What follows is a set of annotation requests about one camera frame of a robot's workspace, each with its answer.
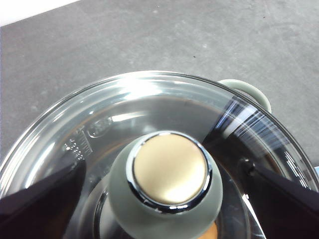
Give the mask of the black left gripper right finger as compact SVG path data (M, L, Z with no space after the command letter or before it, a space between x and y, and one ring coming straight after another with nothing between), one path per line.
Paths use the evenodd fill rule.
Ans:
M251 160L238 164L244 192L268 239L317 239L319 194Z

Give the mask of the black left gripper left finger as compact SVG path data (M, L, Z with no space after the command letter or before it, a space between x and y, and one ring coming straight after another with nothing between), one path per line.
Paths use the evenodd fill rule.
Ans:
M79 202L86 163L77 161L0 200L2 239L60 239Z

